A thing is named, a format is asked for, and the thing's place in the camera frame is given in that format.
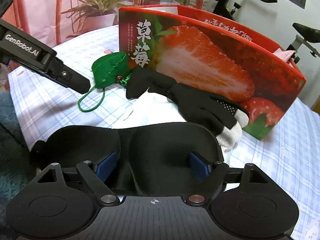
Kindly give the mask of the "black white glove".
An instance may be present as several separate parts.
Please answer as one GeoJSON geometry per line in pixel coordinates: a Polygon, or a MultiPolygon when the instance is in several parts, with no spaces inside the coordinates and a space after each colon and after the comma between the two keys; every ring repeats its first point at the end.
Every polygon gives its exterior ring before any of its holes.
{"type": "Polygon", "coordinates": [[[247,111],[224,96],[140,66],[131,72],[126,98],[135,103],[121,119],[121,127],[191,122],[208,129],[224,148],[233,148],[241,140],[249,122],[247,111]]]}

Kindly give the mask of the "pink soft cloth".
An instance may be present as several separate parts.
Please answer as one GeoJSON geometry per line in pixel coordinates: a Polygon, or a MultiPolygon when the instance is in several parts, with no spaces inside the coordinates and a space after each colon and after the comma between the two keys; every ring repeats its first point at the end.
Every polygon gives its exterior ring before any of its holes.
{"type": "Polygon", "coordinates": [[[283,60],[284,62],[288,62],[291,59],[291,56],[293,56],[295,53],[295,50],[281,50],[280,48],[278,48],[275,52],[273,52],[273,55],[283,60]]]}

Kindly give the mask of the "blue plaid tablecloth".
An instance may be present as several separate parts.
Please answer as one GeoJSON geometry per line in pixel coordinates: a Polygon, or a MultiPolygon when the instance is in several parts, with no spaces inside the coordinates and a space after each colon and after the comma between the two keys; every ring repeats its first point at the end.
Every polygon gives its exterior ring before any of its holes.
{"type": "MultiPolygon", "coordinates": [[[[106,27],[85,33],[55,47],[65,65],[88,79],[92,63],[119,49],[119,29],[106,27]]],[[[106,91],[102,105],[92,113],[79,111],[80,94],[24,67],[9,76],[10,94],[25,142],[32,147],[68,125],[111,128],[133,109],[120,85],[106,91]]],[[[263,140],[245,133],[227,151],[232,167],[254,163],[297,203],[299,219],[293,239],[319,239],[319,115],[295,100],[280,122],[263,140]]]]}

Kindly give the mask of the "red strawberry cardboard box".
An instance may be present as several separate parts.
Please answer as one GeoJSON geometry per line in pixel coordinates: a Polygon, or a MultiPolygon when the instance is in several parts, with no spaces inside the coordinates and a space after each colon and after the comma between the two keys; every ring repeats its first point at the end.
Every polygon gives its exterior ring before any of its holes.
{"type": "Polygon", "coordinates": [[[119,49],[130,67],[220,94],[249,112],[245,131],[263,139],[280,121],[306,79],[283,49],[242,24],[182,5],[141,5],[119,11],[119,49]]]}

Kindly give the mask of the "pink printed backdrop cloth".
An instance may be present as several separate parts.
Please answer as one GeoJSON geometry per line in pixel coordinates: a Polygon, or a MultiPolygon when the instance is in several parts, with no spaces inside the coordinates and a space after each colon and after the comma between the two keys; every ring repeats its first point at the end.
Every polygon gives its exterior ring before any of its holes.
{"type": "Polygon", "coordinates": [[[122,6],[180,4],[205,10],[208,0],[12,0],[2,19],[54,47],[118,23],[122,6]]]}

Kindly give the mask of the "black sleep mask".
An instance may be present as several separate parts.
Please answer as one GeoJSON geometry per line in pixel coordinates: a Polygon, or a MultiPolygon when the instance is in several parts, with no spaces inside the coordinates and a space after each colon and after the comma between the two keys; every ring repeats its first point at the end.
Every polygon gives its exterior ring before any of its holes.
{"type": "Polygon", "coordinates": [[[187,122],[172,122],[124,129],[66,126],[30,152],[40,169],[51,163],[74,168],[84,160],[98,163],[111,153],[116,167],[104,182],[116,194],[179,196],[197,183],[190,154],[208,161],[223,161],[216,137],[208,129],[187,122]]]}

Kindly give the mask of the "black exercise bike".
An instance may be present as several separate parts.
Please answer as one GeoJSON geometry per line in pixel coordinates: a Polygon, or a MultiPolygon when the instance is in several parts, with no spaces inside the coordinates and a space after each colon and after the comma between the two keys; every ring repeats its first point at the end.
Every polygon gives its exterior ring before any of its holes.
{"type": "MultiPolygon", "coordinates": [[[[301,23],[319,29],[319,0],[306,0],[305,9],[289,0],[229,0],[227,5],[239,3],[235,20],[243,25],[288,46],[296,35],[292,24],[301,23]]],[[[208,9],[214,9],[217,2],[210,0],[208,9]]]]}

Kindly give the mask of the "green drawstring pouch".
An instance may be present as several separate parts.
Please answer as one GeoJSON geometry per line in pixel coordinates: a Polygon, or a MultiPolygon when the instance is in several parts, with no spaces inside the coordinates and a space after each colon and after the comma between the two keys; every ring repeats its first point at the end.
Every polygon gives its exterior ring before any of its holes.
{"type": "Polygon", "coordinates": [[[78,109],[84,113],[96,110],[103,103],[107,87],[117,83],[125,88],[132,75],[127,53],[124,52],[110,53],[100,57],[93,62],[91,70],[94,78],[94,86],[77,102],[78,109]],[[95,89],[102,90],[100,101],[92,108],[83,109],[81,107],[82,101],[95,89]]]}

